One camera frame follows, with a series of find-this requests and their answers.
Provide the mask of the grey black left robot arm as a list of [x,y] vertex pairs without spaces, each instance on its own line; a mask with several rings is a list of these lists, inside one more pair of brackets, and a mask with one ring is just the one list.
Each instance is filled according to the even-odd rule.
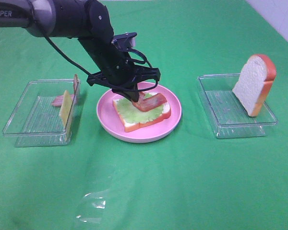
[[136,33],[114,34],[109,12],[97,0],[0,0],[0,27],[21,27],[35,37],[77,38],[98,66],[87,83],[139,100],[138,83],[159,82],[160,71],[134,49]]

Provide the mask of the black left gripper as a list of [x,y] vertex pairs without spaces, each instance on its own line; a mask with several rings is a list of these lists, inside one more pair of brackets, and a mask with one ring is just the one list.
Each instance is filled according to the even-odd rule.
[[[160,70],[153,68],[146,56],[132,48],[123,52],[111,43],[104,43],[98,38],[79,38],[78,41],[100,69],[99,72],[88,74],[89,85],[98,84],[121,92],[131,102],[138,102],[140,91],[155,88],[160,81]],[[137,84],[145,80],[154,80],[155,84],[143,90]]]

